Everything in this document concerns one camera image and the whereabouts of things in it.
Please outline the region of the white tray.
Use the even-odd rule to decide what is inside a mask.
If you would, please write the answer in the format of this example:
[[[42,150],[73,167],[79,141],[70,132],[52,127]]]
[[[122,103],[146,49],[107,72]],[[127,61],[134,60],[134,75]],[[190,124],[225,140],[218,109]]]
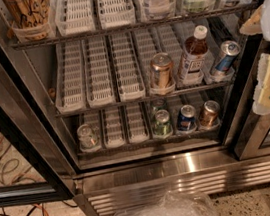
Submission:
[[[56,46],[57,87],[56,108],[61,114],[68,114],[86,106],[83,87],[83,54],[81,43],[72,41]]]
[[[141,106],[139,104],[127,105],[125,112],[129,142],[134,144],[147,141],[150,137],[146,127],[145,117],[141,111]]]
[[[103,37],[86,39],[82,42],[82,48],[89,106],[98,107],[115,103],[106,40]]]
[[[98,0],[97,6],[103,29],[132,25],[136,22],[132,0]]]
[[[126,143],[122,130],[119,108],[111,107],[102,111],[104,145],[107,148],[121,147]]]
[[[93,0],[57,0],[55,23],[61,36],[96,29]]]
[[[146,94],[145,85],[135,56],[131,35],[128,32],[113,34],[108,39],[121,101],[144,98]]]

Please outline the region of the green can bottom front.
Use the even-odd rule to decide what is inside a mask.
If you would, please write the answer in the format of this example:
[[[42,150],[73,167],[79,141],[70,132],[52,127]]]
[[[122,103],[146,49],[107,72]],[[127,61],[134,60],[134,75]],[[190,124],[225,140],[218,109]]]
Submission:
[[[160,109],[155,113],[152,122],[152,130],[154,136],[158,138],[166,138],[171,136],[173,129],[171,126],[170,117],[171,115],[169,115],[169,112],[164,109]]]

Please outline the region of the green can bottom rear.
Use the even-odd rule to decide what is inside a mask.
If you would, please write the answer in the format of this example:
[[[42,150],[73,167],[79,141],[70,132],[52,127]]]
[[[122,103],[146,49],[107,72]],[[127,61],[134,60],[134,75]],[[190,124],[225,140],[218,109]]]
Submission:
[[[166,106],[167,106],[167,102],[165,101],[165,99],[158,98],[158,100],[152,100],[150,102],[151,114],[155,114],[161,109],[165,110]]]

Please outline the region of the copper can bottom shelf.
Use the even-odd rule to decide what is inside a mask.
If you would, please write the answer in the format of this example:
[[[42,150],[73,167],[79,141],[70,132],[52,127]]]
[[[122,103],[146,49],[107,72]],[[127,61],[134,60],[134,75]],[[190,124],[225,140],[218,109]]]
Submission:
[[[214,100],[205,101],[199,114],[199,125],[202,128],[212,128],[219,123],[220,105]]]

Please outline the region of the right glass fridge door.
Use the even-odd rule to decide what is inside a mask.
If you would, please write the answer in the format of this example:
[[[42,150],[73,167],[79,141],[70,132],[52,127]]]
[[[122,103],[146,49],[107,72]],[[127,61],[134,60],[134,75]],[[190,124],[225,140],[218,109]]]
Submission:
[[[240,100],[237,104],[228,136],[233,138],[232,151],[239,160],[270,155],[270,113],[257,115],[253,111],[253,95],[257,86],[258,60],[270,54],[270,42],[262,40],[254,49],[250,61],[243,59],[237,77],[245,76]]]

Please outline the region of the pale can bottom left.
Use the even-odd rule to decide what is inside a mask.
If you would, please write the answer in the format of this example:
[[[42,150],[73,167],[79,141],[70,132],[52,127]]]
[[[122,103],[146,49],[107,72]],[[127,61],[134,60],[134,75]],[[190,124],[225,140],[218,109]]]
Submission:
[[[80,125],[77,129],[77,136],[80,149],[84,152],[94,149],[99,143],[98,135],[89,124]]]

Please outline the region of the blue silver can middle shelf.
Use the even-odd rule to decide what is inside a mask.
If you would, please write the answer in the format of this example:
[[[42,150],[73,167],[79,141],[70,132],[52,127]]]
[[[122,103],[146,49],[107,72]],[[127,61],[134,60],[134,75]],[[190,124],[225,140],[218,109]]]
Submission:
[[[215,62],[212,64],[210,75],[214,77],[226,75],[240,52],[240,46],[236,41],[224,41]]]

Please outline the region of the left glass fridge door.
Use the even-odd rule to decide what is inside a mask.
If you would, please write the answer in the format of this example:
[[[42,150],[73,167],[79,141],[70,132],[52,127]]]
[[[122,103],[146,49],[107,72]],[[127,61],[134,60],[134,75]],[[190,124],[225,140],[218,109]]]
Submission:
[[[0,181],[0,207],[71,199],[75,170],[65,123],[48,95],[54,47],[16,50],[7,37],[9,15],[0,0],[0,135],[30,163],[41,182]]]

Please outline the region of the stainless steel fridge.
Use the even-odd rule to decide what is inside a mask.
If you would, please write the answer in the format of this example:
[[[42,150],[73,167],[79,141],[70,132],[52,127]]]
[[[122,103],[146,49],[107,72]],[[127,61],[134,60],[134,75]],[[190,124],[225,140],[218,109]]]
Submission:
[[[211,45],[232,38],[237,39],[243,46],[242,58],[236,63],[235,73],[231,78],[234,79],[234,84],[171,98],[166,97],[167,109],[172,115],[176,114],[179,107],[186,103],[199,107],[207,100],[218,102],[221,106],[219,123],[212,128],[201,127],[194,130],[194,132],[197,130],[201,132],[219,128],[218,134],[214,138],[188,139],[179,143],[79,158],[77,154],[84,151],[80,149],[77,129],[83,124],[89,124],[93,128],[99,141],[94,149],[84,153],[107,149],[104,145],[103,110],[84,112],[65,118],[58,117],[65,123],[69,137],[66,149],[70,152],[70,164],[75,170],[73,181],[76,184],[76,194],[73,199],[87,216],[106,216],[126,208],[152,204],[168,191],[184,194],[197,194],[199,192],[212,194],[270,183],[270,155],[244,161],[239,160],[232,151],[233,138],[228,136],[237,104],[241,98],[242,86],[245,83],[244,75],[241,75],[241,78],[237,77],[241,61],[243,59],[250,61],[254,49],[261,42],[257,37],[246,37],[239,33],[240,24],[254,10],[128,32],[132,37],[135,56],[145,87],[149,85],[147,66],[152,55],[161,50],[178,51],[180,41],[187,30],[196,24],[202,23],[207,26]],[[118,102],[121,99],[109,36],[111,35],[99,37],[106,40],[112,86],[114,86],[113,93],[115,93],[115,99]],[[55,50],[54,73],[47,91],[53,100],[56,113],[57,45],[46,45],[54,47]],[[147,141],[158,139],[153,135],[149,110],[150,102],[131,103],[141,106],[150,137]],[[128,145],[131,143],[128,139],[125,107],[126,105],[117,108],[119,108],[122,130],[126,139],[124,145]]]

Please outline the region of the glass fridge door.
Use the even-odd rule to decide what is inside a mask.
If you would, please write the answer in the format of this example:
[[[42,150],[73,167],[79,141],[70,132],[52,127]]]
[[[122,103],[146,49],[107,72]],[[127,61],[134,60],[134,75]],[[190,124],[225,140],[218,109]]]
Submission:
[[[237,104],[228,136],[233,138],[232,151],[239,160],[270,155],[270,113],[257,115],[253,111],[253,95],[257,86],[258,60],[270,54],[270,42],[262,40],[254,49],[250,61],[243,59],[237,77],[245,76],[240,100]]]
[[[54,47],[16,50],[7,37],[9,15],[0,0],[0,135],[30,163],[41,182],[0,181],[0,207],[71,199],[75,170],[65,123],[48,95]]]

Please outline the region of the brown tea bottle white cap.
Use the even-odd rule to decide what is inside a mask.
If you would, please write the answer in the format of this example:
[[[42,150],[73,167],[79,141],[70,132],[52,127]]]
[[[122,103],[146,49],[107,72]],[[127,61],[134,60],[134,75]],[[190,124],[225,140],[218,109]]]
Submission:
[[[195,84],[201,76],[202,65],[209,50],[207,33],[204,25],[197,26],[193,35],[184,42],[177,71],[178,79],[183,85]]]

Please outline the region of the blue can bottom shelf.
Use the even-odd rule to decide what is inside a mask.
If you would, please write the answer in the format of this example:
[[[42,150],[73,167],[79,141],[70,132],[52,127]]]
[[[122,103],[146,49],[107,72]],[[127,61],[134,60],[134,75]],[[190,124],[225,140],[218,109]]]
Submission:
[[[178,113],[176,129],[180,132],[193,131],[196,127],[196,110],[192,105],[182,106]]]

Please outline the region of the gold can middle shelf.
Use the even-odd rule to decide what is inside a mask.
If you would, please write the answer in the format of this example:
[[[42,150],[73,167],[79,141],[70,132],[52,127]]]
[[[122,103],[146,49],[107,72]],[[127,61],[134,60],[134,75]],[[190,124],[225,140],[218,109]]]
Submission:
[[[173,81],[173,61],[168,53],[156,53],[150,60],[150,90],[154,94],[165,95],[171,92]]]

